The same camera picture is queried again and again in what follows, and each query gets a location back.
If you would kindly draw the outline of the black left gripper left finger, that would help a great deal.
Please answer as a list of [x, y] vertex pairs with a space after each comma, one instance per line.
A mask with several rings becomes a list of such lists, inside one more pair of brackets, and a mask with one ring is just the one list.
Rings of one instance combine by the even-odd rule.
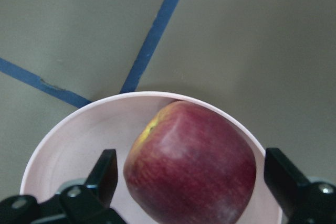
[[115, 149], [103, 150], [85, 180], [88, 188], [106, 208], [110, 207], [118, 183], [118, 165]]

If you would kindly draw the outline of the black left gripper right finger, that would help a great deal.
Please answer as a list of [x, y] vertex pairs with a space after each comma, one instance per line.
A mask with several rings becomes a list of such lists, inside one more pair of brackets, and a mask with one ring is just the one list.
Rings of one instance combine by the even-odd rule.
[[335, 185], [309, 180], [278, 148], [267, 148], [264, 181], [288, 223], [335, 223]]

